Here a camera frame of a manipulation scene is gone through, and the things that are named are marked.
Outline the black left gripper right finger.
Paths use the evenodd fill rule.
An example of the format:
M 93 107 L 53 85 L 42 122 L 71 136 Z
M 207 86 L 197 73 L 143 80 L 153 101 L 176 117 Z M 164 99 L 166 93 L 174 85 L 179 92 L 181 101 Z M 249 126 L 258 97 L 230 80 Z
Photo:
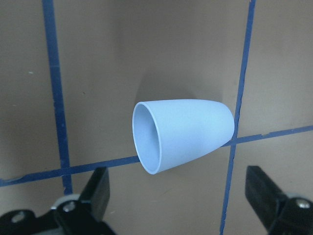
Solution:
M 245 196 L 269 235 L 313 233 L 313 202 L 283 192 L 259 166 L 246 168 Z

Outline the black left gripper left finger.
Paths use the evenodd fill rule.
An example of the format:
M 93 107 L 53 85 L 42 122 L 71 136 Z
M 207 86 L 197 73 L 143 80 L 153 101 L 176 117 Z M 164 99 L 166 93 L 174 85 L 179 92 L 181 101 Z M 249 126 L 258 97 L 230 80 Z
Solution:
M 2 235 L 113 235 L 103 221 L 110 199 L 107 167 L 97 168 L 80 194 L 59 198 L 50 210 L 36 216 L 27 209 L 9 211 L 0 217 Z

